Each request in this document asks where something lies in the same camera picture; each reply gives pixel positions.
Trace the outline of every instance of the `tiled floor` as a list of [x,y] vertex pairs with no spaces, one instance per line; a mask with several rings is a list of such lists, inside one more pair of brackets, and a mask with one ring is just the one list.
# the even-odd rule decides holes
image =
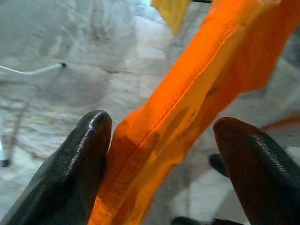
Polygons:
[[[175,37],[149,3],[0,1],[0,65],[33,70],[61,61],[68,64],[37,76],[0,72],[0,137],[13,157],[10,167],[0,168],[0,219],[84,113],[104,109],[115,128],[145,102],[210,7],[192,3]],[[268,87],[241,95],[220,117],[261,127],[300,109],[300,98],[295,97],[299,87],[298,31],[287,42]],[[230,181],[208,165],[207,157],[215,151],[209,127],[158,190],[144,224],[166,225],[178,215],[246,224]]]

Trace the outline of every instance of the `floor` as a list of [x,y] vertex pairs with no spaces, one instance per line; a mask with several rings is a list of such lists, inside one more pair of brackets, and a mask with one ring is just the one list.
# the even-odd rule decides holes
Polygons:
[[[145,102],[210,7],[191,3],[175,37],[149,4],[0,0],[0,65],[27,71],[68,64],[36,76],[0,72],[0,138],[13,162],[0,168],[0,219],[83,114],[104,109],[115,128]],[[300,110],[299,87],[300,29],[287,42],[269,85],[240,95],[219,117],[261,127]],[[210,126],[157,191],[145,225],[166,225],[179,215],[248,224],[230,181],[208,164],[216,151]],[[290,152],[300,158],[296,150]]]

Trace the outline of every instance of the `marble floor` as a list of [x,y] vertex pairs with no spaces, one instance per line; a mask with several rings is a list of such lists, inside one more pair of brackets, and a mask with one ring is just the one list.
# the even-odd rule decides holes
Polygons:
[[[0,219],[83,114],[106,110],[115,128],[145,102],[209,7],[191,3],[174,36],[150,0],[0,0],[0,65],[26,71],[68,64],[34,76],[0,71],[0,138],[12,157],[10,167],[0,168]],[[240,95],[219,117],[261,127],[300,110],[299,88],[300,29],[268,86]],[[208,164],[216,151],[210,126],[157,191],[145,225],[166,225],[179,215],[248,224],[230,181]]]

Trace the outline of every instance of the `orange cloth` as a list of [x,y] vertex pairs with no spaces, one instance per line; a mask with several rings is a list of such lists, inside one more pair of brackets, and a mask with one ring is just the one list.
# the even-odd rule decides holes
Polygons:
[[163,19],[177,34],[184,21],[184,16],[191,0],[152,0],[151,6],[156,8]]
[[117,127],[89,225],[140,224],[217,113],[267,83],[299,21],[298,0],[214,0],[157,90]]

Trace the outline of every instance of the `yellow fabric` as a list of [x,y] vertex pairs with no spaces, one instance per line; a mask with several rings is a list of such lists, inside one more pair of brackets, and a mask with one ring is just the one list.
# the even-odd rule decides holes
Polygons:
[[152,0],[151,6],[156,8],[163,19],[177,34],[184,21],[188,5],[191,0]]
[[240,92],[263,87],[300,21],[297,0],[214,0],[149,100],[115,130],[89,225],[138,225],[201,132]]

